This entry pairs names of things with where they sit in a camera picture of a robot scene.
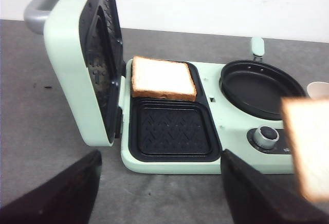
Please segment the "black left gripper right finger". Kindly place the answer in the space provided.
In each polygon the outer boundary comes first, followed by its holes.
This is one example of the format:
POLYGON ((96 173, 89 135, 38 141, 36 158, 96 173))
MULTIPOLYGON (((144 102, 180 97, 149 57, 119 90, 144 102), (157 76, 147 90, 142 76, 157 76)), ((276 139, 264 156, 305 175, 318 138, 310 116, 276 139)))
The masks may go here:
POLYGON ((230 150, 221 173, 234 223, 328 223, 328 214, 279 186, 230 150))

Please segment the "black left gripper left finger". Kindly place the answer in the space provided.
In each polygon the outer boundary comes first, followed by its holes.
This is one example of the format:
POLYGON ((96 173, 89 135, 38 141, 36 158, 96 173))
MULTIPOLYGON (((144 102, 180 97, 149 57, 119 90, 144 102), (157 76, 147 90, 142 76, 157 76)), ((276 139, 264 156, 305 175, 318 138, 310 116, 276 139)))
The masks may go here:
POLYGON ((1 208, 1 223, 88 223, 102 157, 94 150, 43 185, 1 208))

